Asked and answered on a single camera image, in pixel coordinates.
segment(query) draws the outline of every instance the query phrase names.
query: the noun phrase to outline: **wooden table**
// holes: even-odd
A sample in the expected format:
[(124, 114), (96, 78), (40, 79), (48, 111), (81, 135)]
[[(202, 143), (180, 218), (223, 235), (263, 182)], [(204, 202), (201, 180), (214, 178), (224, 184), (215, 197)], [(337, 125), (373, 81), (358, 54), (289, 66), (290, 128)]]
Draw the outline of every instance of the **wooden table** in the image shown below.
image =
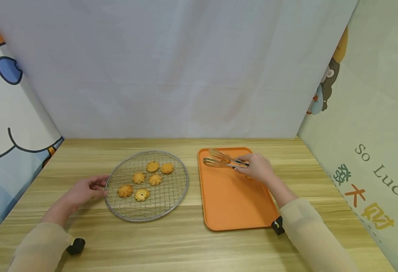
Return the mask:
[(234, 146), (268, 157), (288, 186), (312, 203), (361, 271), (393, 271), (300, 139), (65, 140), (0, 226), (0, 271), (49, 206), (76, 181), (109, 174), (130, 155), (155, 149), (175, 154), (187, 166), (190, 187), (182, 203), (150, 223), (121, 220), (103, 200), (86, 204), (68, 226), (74, 237), (85, 238), (84, 252), (63, 255), (57, 271), (309, 271), (287, 236), (272, 229), (212, 232), (205, 227), (197, 152)]

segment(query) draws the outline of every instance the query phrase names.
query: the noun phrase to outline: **round wire cooling rack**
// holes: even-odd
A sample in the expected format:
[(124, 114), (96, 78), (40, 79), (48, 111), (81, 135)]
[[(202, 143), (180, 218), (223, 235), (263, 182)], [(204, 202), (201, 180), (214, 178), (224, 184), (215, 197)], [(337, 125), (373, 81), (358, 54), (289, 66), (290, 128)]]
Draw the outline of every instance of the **round wire cooling rack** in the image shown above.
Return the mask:
[[(160, 164), (157, 172), (146, 171), (146, 166), (150, 161), (157, 161)], [(174, 166), (173, 172), (162, 174), (163, 163), (171, 163)], [(145, 174), (146, 180), (143, 183), (132, 182), (132, 176), (136, 172)], [(162, 176), (162, 182), (159, 185), (149, 184), (149, 177), (153, 174)], [(118, 195), (118, 188), (124, 184), (131, 185), (134, 189), (132, 195), (127, 198), (121, 198)], [(150, 196), (145, 201), (136, 201), (135, 192), (138, 189), (148, 190)], [(145, 151), (127, 158), (113, 170), (105, 185), (105, 190), (108, 192), (105, 202), (111, 212), (124, 220), (147, 222), (171, 212), (185, 197), (187, 189), (187, 168), (178, 157), (165, 151)]]

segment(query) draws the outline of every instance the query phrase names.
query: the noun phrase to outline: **beige sleeve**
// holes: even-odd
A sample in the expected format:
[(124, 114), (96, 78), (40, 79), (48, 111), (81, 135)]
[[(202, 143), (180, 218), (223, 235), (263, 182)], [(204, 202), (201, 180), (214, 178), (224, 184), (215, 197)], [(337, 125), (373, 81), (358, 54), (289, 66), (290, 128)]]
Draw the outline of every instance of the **beige sleeve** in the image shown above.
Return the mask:
[(38, 224), (17, 247), (8, 272), (54, 272), (73, 237), (54, 223)]
[(291, 201), (280, 209), (280, 214), (288, 238), (313, 271), (359, 271), (307, 200)]

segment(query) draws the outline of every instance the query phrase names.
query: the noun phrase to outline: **left hand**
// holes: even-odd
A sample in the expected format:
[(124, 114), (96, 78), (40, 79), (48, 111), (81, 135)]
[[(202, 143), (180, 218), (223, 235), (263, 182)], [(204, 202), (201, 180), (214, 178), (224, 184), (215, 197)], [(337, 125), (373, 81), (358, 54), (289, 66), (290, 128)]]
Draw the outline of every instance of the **left hand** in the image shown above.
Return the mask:
[(78, 181), (60, 200), (65, 201), (73, 210), (77, 210), (82, 204), (93, 198), (102, 198), (107, 195), (104, 186), (109, 175), (99, 175), (84, 178)]

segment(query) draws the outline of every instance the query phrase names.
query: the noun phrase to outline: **orange tray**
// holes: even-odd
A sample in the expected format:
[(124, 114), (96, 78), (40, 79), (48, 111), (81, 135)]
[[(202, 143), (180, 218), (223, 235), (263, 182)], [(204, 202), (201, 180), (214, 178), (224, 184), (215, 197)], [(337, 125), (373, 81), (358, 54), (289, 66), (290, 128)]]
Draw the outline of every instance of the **orange tray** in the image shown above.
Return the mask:
[[(252, 153), (248, 148), (216, 148), (235, 158)], [(199, 175), (204, 220), (213, 231), (271, 227), (279, 213), (268, 189), (230, 168), (205, 166), (208, 149), (199, 151)]]

